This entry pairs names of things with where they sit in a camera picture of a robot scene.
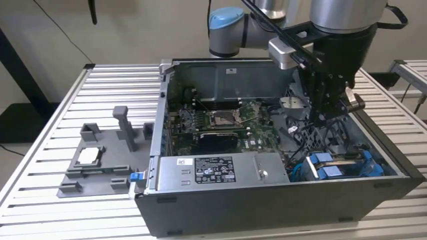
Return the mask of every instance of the slotted aluminum surface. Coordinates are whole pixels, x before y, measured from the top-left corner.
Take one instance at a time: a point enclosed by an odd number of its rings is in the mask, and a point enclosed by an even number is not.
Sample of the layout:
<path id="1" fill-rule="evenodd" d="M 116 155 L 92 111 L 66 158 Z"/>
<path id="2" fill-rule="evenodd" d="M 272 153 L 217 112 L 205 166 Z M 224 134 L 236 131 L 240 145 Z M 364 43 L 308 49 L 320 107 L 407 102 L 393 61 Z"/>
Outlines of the slotted aluminum surface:
<path id="1" fill-rule="evenodd" d="M 60 199 L 56 193 L 80 141 L 81 124 L 96 122 L 101 129 L 116 129 L 111 112 L 113 106 L 127 105 L 132 125 L 143 126 L 155 118 L 159 85 L 157 65 L 96 65 L 93 70 L 83 71 L 0 193 L 4 197 L 0 240 L 153 239 L 127 194 Z M 355 91 L 365 100 L 367 114 L 427 177 L 425 125 L 363 70 L 356 76 Z M 283 237 L 289 240 L 423 239 L 427 237 L 427 182 L 403 199 L 380 204 L 360 222 L 208 234 L 204 239 Z"/>

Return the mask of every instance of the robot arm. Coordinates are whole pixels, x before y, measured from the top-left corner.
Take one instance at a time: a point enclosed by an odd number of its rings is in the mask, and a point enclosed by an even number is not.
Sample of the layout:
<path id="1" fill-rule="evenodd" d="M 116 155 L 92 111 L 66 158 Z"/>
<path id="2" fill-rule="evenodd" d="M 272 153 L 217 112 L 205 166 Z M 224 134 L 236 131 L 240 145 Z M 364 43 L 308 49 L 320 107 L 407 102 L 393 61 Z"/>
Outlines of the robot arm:
<path id="1" fill-rule="evenodd" d="M 309 121 L 327 119 L 364 108 L 352 88 L 377 28 L 401 29 L 408 20 L 387 0 L 312 0 L 309 21 L 280 29 L 251 0 L 241 0 L 276 33 L 269 40 L 269 57 L 281 69 L 296 62 L 304 96 L 309 99 Z M 389 9 L 400 24 L 379 23 Z"/>

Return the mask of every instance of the motherboard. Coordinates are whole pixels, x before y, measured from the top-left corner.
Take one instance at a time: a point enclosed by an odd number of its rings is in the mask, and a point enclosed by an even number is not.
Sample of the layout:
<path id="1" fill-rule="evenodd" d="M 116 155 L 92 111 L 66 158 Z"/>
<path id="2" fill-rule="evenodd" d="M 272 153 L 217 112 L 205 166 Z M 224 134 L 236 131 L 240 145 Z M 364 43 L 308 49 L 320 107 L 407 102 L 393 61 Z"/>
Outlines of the motherboard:
<path id="1" fill-rule="evenodd" d="M 255 100 L 237 105 L 236 109 L 196 110 L 193 105 L 183 104 L 169 113 L 176 156 L 284 152 L 268 107 Z"/>

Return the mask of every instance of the aluminum extrusion table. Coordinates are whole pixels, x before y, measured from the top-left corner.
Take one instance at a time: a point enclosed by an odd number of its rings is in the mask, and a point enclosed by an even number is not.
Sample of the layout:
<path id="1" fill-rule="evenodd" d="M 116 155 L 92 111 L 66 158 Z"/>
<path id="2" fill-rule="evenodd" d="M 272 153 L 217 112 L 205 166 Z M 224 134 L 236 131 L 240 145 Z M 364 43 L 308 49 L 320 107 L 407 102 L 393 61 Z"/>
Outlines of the aluminum extrusion table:
<path id="1" fill-rule="evenodd" d="M 149 235 L 127 194 L 57 198 L 83 123 L 117 129 L 116 105 L 129 108 L 133 127 L 155 120 L 159 65 L 96 65 L 85 69 L 9 181 L 0 192 L 0 240 L 120 239 Z M 365 112 L 427 177 L 427 126 L 385 92 L 364 70 L 355 92 Z M 427 238 L 427 182 L 400 200 L 385 201 L 360 222 L 208 234 L 204 239 L 409 239 Z"/>
<path id="2" fill-rule="evenodd" d="M 427 94 L 427 60 L 395 60 L 388 72 L 399 76 L 424 94 Z"/>

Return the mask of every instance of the black cable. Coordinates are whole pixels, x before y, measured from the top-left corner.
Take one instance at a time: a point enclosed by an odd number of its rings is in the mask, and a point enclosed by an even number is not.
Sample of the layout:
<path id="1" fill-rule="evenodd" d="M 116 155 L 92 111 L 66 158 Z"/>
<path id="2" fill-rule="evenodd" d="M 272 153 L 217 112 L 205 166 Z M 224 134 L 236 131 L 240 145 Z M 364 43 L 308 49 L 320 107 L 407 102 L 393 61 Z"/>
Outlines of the black cable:
<path id="1" fill-rule="evenodd" d="M 299 148 L 293 152 L 292 156 L 288 158 L 288 159 L 291 159 L 291 161 L 292 161 L 292 158 L 295 157 L 295 155 L 303 150 L 304 145 L 305 145 L 305 142 L 301 143 L 301 145 L 299 146 Z"/>
<path id="2" fill-rule="evenodd" d="M 10 153 L 13 153 L 13 154 L 17 154 L 17 155 L 20 155 L 20 156 L 22 156 L 22 157 L 25 156 L 24 154 L 18 153 L 17 151 L 12 151 L 12 150 L 6 149 L 5 146 L 2 146 L 1 144 L 0 144 L 0 148 L 2 148 L 2 149 L 6 150 L 8 152 L 10 152 Z"/>
<path id="3" fill-rule="evenodd" d="M 416 115 L 416 113 L 419 112 L 419 110 L 420 110 L 420 106 L 421 106 L 421 104 L 419 103 L 419 104 L 416 104 L 416 107 L 415 107 L 415 111 L 413 111 L 413 114 Z"/>
<path id="4" fill-rule="evenodd" d="M 60 25 L 56 23 L 56 21 L 53 20 L 53 18 L 49 16 L 49 14 L 46 13 L 46 11 L 44 10 L 44 8 L 40 6 L 40 4 L 37 3 L 36 0 L 32 0 L 33 3 L 38 6 L 40 10 L 44 12 L 45 16 L 50 19 L 50 21 L 54 23 L 56 27 L 58 28 L 58 30 L 61 31 L 61 33 L 65 35 L 68 41 L 70 42 L 70 44 L 74 46 L 74 48 L 80 51 L 80 53 L 85 56 L 87 60 L 91 62 L 91 64 L 93 63 L 91 58 L 88 57 L 88 55 L 81 51 L 81 49 L 77 47 L 77 45 L 73 43 L 72 39 L 69 38 L 68 34 L 64 32 L 62 28 L 60 27 Z"/>
<path id="5" fill-rule="evenodd" d="M 344 135 L 345 135 L 345 136 L 344 136 L 345 139 L 343 139 L 343 136 L 340 136 L 340 139 L 341 139 L 341 141 L 344 142 L 344 148 L 345 148 L 345 150 L 348 150 L 348 147 L 349 147 L 349 144 L 351 144 L 351 138 L 349 138 L 349 134 L 348 134 L 348 130 L 347 130 L 347 128 L 345 128 L 344 122 L 343 122 L 343 120 L 340 120 L 340 119 L 335 119 L 335 120 L 327 125 L 327 127 L 325 127 L 325 132 L 324 132 L 323 139 L 321 139 L 323 145 L 324 145 L 324 147 L 328 148 L 329 151 L 332 151 L 331 148 L 327 146 L 325 139 L 327 139 L 327 136 L 328 136 L 328 132 L 332 130 L 332 127 L 333 127 L 335 124 L 340 124 L 341 131 L 343 131 L 343 133 L 344 133 Z"/>
<path id="6" fill-rule="evenodd" d="M 207 16 L 205 16 L 207 38 L 209 38 L 209 36 L 211 36 L 211 29 L 209 29 L 211 5 L 212 5 L 212 0 L 208 0 L 208 4 L 207 4 Z"/>
<path id="7" fill-rule="evenodd" d="M 263 23 L 261 23 L 261 21 L 260 21 L 260 18 L 256 17 L 255 14 L 253 14 L 253 18 L 255 18 L 255 21 L 256 21 L 259 27 L 260 27 L 267 33 L 275 33 L 275 31 L 268 30 L 268 29 L 264 27 L 264 25 L 263 25 Z"/>
<path id="8" fill-rule="evenodd" d="M 407 93 L 408 93 L 409 87 L 411 87 L 411 83 L 407 85 L 407 88 L 405 88 L 404 93 L 403 93 L 403 96 L 401 96 L 400 103 L 403 103 L 403 100 L 405 99 L 405 96 L 407 96 Z"/>

